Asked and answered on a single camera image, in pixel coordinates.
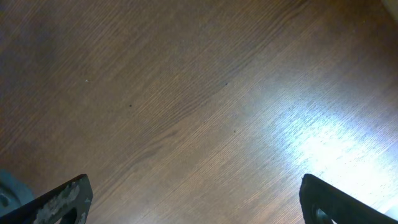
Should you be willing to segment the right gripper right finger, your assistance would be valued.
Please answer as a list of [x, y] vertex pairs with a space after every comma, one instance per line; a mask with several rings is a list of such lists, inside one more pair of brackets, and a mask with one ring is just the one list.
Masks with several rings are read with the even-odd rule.
[[312, 174], [303, 176], [299, 200], [305, 224], [397, 224], [397, 220]]

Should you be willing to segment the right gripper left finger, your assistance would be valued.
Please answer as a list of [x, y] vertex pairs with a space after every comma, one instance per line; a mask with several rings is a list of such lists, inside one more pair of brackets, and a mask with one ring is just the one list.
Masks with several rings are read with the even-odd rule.
[[1, 223], [85, 224], [92, 199], [89, 178], [86, 174], [81, 174], [1, 216]]

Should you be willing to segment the tin can with pull tab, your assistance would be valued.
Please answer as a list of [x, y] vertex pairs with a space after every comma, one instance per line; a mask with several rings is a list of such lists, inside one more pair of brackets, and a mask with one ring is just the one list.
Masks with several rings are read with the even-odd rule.
[[10, 173], [1, 170], [1, 213], [4, 216], [34, 200], [31, 189]]

